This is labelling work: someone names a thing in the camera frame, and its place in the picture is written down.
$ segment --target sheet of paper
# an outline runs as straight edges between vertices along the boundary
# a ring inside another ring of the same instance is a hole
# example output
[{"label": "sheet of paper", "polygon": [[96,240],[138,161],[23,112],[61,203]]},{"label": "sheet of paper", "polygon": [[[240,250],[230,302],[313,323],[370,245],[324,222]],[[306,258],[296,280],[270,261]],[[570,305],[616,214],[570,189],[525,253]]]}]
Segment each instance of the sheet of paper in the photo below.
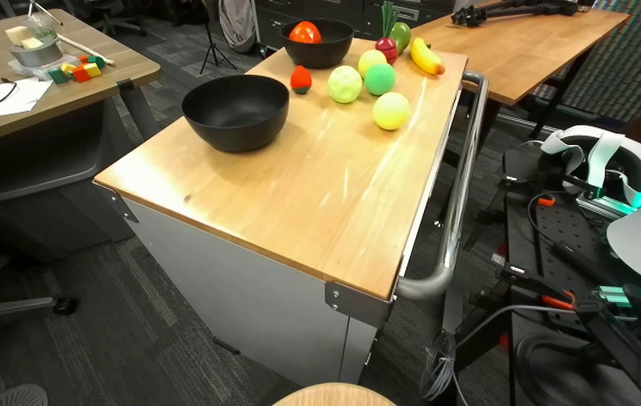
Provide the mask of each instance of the sheet of paper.
[{"label": "sheet of paper", "polygon": [[16,82],[16,88],[12,90],[12,83],[0,83],[0,116],[16,116],[31,111],[39,100],[47,92],[52,82],[39,82],[39,79],[21,79]]}]

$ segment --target banana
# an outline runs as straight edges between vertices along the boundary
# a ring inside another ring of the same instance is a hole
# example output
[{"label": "banana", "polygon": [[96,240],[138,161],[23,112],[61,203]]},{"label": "banana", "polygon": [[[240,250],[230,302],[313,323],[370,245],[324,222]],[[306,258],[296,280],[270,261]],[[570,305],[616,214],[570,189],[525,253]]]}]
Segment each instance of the banana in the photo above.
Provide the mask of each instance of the banana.
[{"label": "banana", "polygon": [[410,59],[426,74],[435,77],[435,74],[443,74],[443,71],[445,71],[439,56],[434,50],[428,50],[425,38],[410,40]]}]

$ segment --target red tomato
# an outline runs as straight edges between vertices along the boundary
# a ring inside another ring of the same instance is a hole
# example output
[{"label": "red tomato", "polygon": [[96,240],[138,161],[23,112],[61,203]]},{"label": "red tomato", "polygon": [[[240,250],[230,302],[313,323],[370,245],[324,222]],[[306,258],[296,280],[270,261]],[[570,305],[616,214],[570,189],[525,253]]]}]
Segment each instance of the red tomato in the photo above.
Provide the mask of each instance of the red tomato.
[{"label": "red tomato", "polygon": [[300,23],[292,30],[289,38],[292,38],[293,42],[320,42],[320,30],[319,30],[313,23],[310,23],[310,21],[300,21]]}]

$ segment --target metal rail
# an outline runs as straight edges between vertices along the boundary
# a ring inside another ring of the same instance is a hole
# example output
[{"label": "metal rail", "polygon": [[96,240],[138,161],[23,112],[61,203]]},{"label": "metal rail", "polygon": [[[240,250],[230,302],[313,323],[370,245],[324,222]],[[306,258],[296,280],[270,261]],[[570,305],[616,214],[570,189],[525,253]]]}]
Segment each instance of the metal rail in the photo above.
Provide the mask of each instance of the metal rail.
[{"label": "metal rail", "polygon": [[439,296],[446,291],[453,278],[456,258],[460,249],[460,225],[463,225],[463,214],[465,214],[469,183],[471,183],[471,169],[473,169],[477,150],[479,150],[482,109],[487,100],[487,79],[482,74],[465,72],[463,79],[477,83],[477,98],[471,107],[471,124],[468,126],[465,143],[463,143],[463,155],[460,155],[458,174],[453,181],[453,191],[448,196],[451,201],[446,207],[439,254],[428,278],[425,280],[399,278],[399,284],[397,284],[399,298],[439,300]]}]

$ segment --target tennis ball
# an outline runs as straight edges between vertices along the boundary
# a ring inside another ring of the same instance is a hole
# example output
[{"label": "tennis ball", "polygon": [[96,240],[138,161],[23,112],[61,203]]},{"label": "tennis ball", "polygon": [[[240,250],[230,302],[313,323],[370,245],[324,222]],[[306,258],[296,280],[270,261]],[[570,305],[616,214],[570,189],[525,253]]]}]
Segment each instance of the tennis ball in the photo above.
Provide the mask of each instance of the tennis ball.
[{"label": "tennis ball", "polygon": [[374,98],[391,92],[394,86],[394,71],[388,64],[374,64],[366,72],[366,90]]},{"label": "tennis ball", "polygon": [[380,50],[367,50],[360,55],[358,59],[358,72],[360,77],[366,77],[366,72],[374,65],[374,64],[385,64],[385,55]]},{"label": "tennis ball", "polygon": [[410,103],[399,92],[385,92],[372,103],[372,122],[384,130],[397,130],[410,117]]},{"label": "tennis ball", "polygon": [[327,92],[338,103],[349,103],[358,100],[363,90],[363,79],[353,65],[338,65],[327,77]]}]

